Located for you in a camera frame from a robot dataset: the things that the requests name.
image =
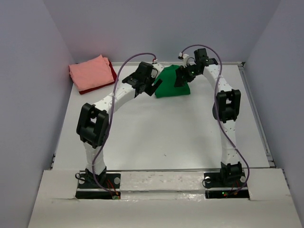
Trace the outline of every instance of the gray wall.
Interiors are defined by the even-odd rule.
[[[304,225],[304,1],[282,0],[246,72],[276,164]]]
[[[75,61],[125,61],[153,51],[178,61],[186,46],[245,61],[280,0],[44,0]]]
[[[0,227],[25,228],[67,108],[72,57],[41,0],[0,3]]]

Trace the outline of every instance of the robotic arm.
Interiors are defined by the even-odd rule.
[[[219,72],[212,70],[209,65],[217,65],[217,61],[207,56],[205,48],[196,50],[194,55],[195,64],[190,65],[188,64],[189,56],[180,53],[179,59],[183,60],[183,64],[176,69],[176,82],[174,86],[183,86],[186,82],[191,82],[196,76],[203,74],[208,79],[212,88],[215,89]],[[159,63],[151,65],[141,62],[134,73],[122,80],[122,84],[117,88],[115,96],[114,94],[109,94],[93,105],[87,103],[82,107],[76,132],[80,135],[80,139],[85,146],[87,158],[86,178],[94,182],[92,161],[107,138],[109,116],[113,115],[111,113],[113,96],[115,100],[113,112],[143,92],[151,96],[162,83],[161,80],[158,80],[153,85],[156,77],[163,69],[164,66]],[[241,93],[239,90],[234,90],[222,77],[219,79],[216,92],[219,124],[235,144],[235,121],[239,114]],[[217,119],[215,113],[216,104],[214,104],[212,109],[215,119]],[[245,176],[239,156],[226,135],[221,132],[221,169],[219,172],[204,173],[204,186],[206,188],[231,187],[236,181],[242,182],[241,180]],[[95,158],[94,171],[99,183],[103,183],[106,175],[103,151]]]
[[[198,49],[194,52],[195,64],[188,64],[189,55],[180,53],[179,59],[183,60],[182,66],[176,69],[175,87],[183,86],[185,82],[191,82],[198,75],[203,74],[211,84],[213,90],[216,88],[216,82],[219,71],[215,71],[209,65],[217,65],[214,58],[207,56],[205,48]],[[236,144],[235,121],[239,114],[241,92],[234,90],[227,81],[220,77],[217,86],[217,105],[220,125],[224,129],[230,140]],[[212,108],[213,117],[216,117],[215,105]],[[222,159],[220,172],[205,173],[206,188],[227,187],[233,185],[236,181],[242,182],[245,176],[242,171],[239,155],[235,148],[221,131]]]
[[[111,113],[113,96],[115,100],[114,112],[143,92],[151,96],[162,83],[161,80],[158,80],[153,85],[163,69],[164,66],[157,62],[153,64],[141,62],[134,73],[122,80],[122,84],[116,89],[115,96],[111,93],[93,105],[88,103],[83,105],[76,132],[80,135],[80,140],[85,147],[87,159],[85,172],[89,181],[94,182],[92,161],[107,138],[109,117],[113,115]],[[94,171],[97,180],[102,183],[106,175],[103,151],[95,160]]]

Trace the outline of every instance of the white platform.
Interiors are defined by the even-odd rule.
[[[121,79],[135,71],[126,66]],[[222,74],[242,93],[237,119],[237,146],[250,167],[269,167],[265,149],[249,104],[238,67],[224,66]],[[114,114],[110,137],[104,148],[109,170],[212,169],[219,168],[221,143],[219,127],[212,116],[213,90],[198,76],[189,83],[191,95],[156,99],[141,94]],[[85,150],[76,126],[82,105],[108,95],[107,86],[80,95],[73,86],[54,170],[83,170]]]
[[[79,200],[75,172],[44,172],[29,228],[301,228],[279,169],[251,170],[250,200],[205,199],[191,171],[122,172],[121,200]]]

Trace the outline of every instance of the red cloth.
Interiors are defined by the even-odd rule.
[[[103,86],[114,81],[109,59],[99,55],[79,64],[70,64],[70,76],[78,91]]]
[[[111,84],[114,84],[114,83],[115,83],[115,80],[116,80],[116,78],[117,78],[117,74],[116,74],[116,72],[114,71],[113,66],[112,66],[112,63],[111,63],[110,60],[109,60],[109,63],[110,63],[109,66],[110,66],[110,68],[111,68],[111,72],[112,72],[112,76],[113,76],[114,81],[111,82],[111,83],[108,83],[108,84],[106,84],[106,85],[101,85],[101,86],[98,86],[98,87],[95,87],[95,88],[91,88],[91,89],[79,91],[79,93],[80,93],[81,95],[82,95],[82,94],[89,93],[89,92],[92,92],[92,91],[94,91],[94,90],[97,90],[97,89],[100,89],[100,88],[102,88],[102,87],[105,87],[105,86],[108,86],[108,85],[111,85]]]

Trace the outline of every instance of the green cloth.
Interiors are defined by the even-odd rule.
[[[187,83],[183,87],[174,87],[176,80],[175,70],[179,68],[178,65],[171,65],[162,70],[156,81],[161,79],[162,83],[155,91],[156,98],[169,97],[169,96],[182,96],[189,95],[190,88]]]

